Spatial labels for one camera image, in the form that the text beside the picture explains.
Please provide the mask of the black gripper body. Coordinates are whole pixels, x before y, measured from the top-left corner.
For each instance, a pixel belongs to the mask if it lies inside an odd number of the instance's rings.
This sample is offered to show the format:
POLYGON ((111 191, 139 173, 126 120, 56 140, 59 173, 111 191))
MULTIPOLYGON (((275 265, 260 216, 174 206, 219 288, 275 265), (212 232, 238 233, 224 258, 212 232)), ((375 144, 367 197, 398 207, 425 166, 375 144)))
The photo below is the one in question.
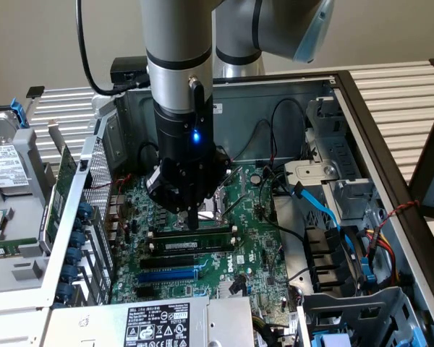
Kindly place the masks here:
POLYGON ((196 111, 177 113, 154 105, 161 161, 170 158, 188 167, 193 188, 193 168, 200 150, 215 145, 213 105, 204 103, 196 111))

